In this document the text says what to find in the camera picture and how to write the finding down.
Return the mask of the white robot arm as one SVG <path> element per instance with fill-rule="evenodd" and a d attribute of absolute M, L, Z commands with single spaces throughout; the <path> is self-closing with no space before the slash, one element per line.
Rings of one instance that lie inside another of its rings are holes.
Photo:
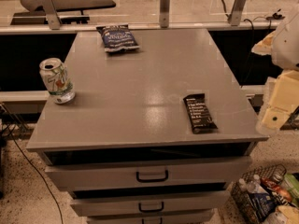
<path fill-rule="evenodd" d="M 268 78 L 264 85 L 263 105 L 256 124 L 258 133 L 273 135 L 299 106 L 299 4 L 251 51 L 270 55 L 272 63 L 282 69 L 277 78 Z"/>

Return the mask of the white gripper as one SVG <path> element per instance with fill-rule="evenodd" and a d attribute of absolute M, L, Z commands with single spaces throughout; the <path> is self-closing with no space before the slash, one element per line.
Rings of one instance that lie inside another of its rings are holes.
<path fill-rule="evenodd" d="M 284 70 L 276 79 L 267 106 L 258 114 L 256 131 L 273 136 L 299 106 L 299 72 Z"/>

